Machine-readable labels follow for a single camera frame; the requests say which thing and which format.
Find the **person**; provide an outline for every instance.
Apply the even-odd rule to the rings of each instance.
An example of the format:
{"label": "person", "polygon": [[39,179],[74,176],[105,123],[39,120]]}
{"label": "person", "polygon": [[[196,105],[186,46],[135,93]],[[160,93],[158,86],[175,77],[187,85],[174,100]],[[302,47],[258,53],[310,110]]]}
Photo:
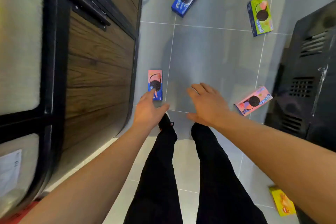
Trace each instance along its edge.
{"label": "person", "polygon": [[[230,111],[220,93],[207,84],[193,84],[187,91],[196,109],[187,117],[195,122],[191,135],[200,159],[197,223],[266,223],[209,127],[231,140],[317,223],[334,223],[336,153]],[[20,223],[102,223],[157,124],[161,132],[124,223],[182,223],[171,163],[177,135],[165,114],[169,105],[155,108],[153,94],[154,90],[141,97],[134,122],[123,136],[53,190]]]}

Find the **ventilation grille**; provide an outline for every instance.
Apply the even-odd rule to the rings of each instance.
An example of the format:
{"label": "ventilation grille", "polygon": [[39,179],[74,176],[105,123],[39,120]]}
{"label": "ventilation grille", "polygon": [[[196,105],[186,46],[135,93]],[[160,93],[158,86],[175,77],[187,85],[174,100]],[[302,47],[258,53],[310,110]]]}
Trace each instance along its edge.
{"label": "ventilation grille", "polygon": [[289,95],[309,98],[313,88],[314,77],[294,77]]}
{"label": "ventilation grille", "polygon": [[285,114],[282,118],[281,130],[292,134],[299,133],[302,125],[302,119]]}
{"label": "ventilation grille", "polygon": [[300,58],[322,53],[322,49],[326,41],[326,35],[327,31],[306,38],[302,42]]}

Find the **person's right arm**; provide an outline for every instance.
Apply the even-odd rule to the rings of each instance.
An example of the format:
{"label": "person's right arm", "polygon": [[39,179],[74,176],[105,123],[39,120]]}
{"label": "person's right arm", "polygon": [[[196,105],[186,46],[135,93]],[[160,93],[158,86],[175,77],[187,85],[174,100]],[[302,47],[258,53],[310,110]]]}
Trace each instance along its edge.
{"label": "person's right arm", "polygon": [[317,223],[335,223],[336,153],[230,111],[207,84],[193,84],[187,91],[197,112],[189,119],[233,142]]}

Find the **green box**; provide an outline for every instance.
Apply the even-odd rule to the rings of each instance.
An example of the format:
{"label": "green box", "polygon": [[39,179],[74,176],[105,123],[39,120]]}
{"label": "green box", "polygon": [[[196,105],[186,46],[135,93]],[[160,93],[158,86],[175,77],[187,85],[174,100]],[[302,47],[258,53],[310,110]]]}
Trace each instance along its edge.
{"label": "green box", "polygon": [[253,36],[273,31],[268,0],[252,0],[247,4]]}

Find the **person's left hand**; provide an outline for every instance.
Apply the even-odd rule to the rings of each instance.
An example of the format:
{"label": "person's left hand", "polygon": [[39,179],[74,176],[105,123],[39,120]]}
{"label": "person's left hand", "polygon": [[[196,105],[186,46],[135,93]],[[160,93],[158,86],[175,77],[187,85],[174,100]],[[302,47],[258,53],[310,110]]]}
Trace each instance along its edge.
{"label": "person's left hand", "polygon": [[147,128],[150,131],[160,122],[165,112],[168,111],[169,104],[167,103],[163,104],[160,108],[155,108],[153,104],[155,92],[156,90],[152,89],[141,97],[135,109],[132,126]]}

